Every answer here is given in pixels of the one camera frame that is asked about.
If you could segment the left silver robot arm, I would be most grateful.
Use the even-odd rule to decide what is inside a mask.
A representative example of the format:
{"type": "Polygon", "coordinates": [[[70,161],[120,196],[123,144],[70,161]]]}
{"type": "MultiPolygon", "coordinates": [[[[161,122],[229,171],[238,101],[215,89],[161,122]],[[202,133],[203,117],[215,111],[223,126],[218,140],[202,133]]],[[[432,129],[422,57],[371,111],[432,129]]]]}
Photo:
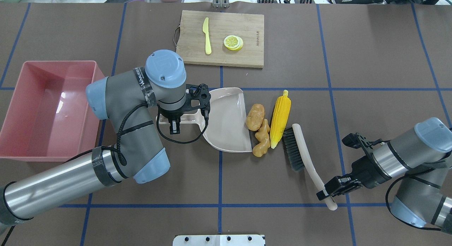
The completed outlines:
{"type": "Polygon", "coordinates": [[[208,120],[208,85],[186,80],[182,57],[163,49],[153,52],[144,66],[89,84],[88,104],[96,117],[111,122],[115,144],[1,187],[1,232],[127,178],[143,184],[168,172],[171,165],[160,140],[164,134],[149,108],[157,107],[158,115],[168,118],[170,134],[180,133],[184,112],[200,110],[208,120]]]}

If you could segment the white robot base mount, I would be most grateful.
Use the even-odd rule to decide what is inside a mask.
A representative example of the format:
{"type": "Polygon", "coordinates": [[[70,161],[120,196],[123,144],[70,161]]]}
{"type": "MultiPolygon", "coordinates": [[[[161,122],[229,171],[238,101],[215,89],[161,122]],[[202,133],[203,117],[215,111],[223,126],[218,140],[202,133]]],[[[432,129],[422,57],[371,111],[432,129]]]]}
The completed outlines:
{"type": "Polygon", "coordinates": [[[179,235],[173,239],[173,246],[265,246],[264,235],[179,235]]]}

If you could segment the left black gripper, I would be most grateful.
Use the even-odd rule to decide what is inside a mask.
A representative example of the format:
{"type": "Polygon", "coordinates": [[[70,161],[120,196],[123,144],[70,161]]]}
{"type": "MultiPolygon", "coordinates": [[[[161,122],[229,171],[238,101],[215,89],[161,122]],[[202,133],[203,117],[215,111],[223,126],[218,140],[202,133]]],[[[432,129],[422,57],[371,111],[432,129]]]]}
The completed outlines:
{"type": "Polygon", "coordinates": [[[159,107],[159,114],[168,119],[169,133],[180,134],[180,123],[185,112],[200,110],[201,116],[208,122],[210,116],[210,92],[207,84],[186,85],[186,92],[182,98],[182,106],[175,110],[159,107]]]}

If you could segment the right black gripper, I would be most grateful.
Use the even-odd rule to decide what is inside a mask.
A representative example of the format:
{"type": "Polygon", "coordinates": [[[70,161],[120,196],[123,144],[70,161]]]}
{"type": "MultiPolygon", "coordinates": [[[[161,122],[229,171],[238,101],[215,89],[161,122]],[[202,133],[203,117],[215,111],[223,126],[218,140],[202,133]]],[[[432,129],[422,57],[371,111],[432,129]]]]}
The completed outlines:
{"type": "Polygon", "coordinates": [[[362,149],[365,156],[352,163],[352,172],[335,176],[325,184],[325,189],[316,193],[318,200],[328,197],[345,195],[361,187],[372,189],[383,183],[383,169],[373,157],[373,146],[383,143],[382,139],[368,141],[364,136],[357,133],[349,133],[342,139],[345,146],[362,149]]]}

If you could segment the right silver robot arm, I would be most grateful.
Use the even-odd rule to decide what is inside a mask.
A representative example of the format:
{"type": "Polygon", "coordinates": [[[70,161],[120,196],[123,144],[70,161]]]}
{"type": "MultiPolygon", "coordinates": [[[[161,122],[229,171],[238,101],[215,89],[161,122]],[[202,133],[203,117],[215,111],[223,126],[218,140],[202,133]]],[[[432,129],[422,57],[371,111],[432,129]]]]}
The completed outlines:
{"type": "Polygon", "coordinates": [[[429,118],[392,140],[370,142],[351,133],[342,142],[365,155],[350,173],[327,182],[319,200],[393,180],[385,194],[392,216],[420,230],[451,233],[451,197],[440,192],[451,169],[451,129],[442,121],[429,118]]]}

